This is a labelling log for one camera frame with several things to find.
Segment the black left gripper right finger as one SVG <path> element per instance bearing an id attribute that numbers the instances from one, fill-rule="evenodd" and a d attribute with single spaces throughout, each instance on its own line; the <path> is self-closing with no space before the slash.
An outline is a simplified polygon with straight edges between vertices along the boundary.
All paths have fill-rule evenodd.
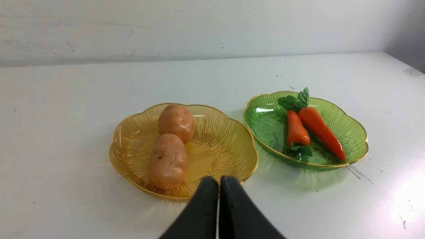
<path id="1" fill-rule="evenodd" d="M 238 179 L 220 180 L 218 237 L 220 239 L 284 239 L 249 198 Z"/>

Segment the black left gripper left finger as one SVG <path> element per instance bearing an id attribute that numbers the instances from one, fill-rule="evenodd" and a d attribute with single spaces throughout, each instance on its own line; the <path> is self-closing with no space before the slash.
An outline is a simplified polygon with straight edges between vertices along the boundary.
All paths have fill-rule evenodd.
<path id="1" fill-rule="evenodd" d="M 160 236 L 161 239 L 215 239 L 219 186 L 206 176 L 184 210 Z"/>

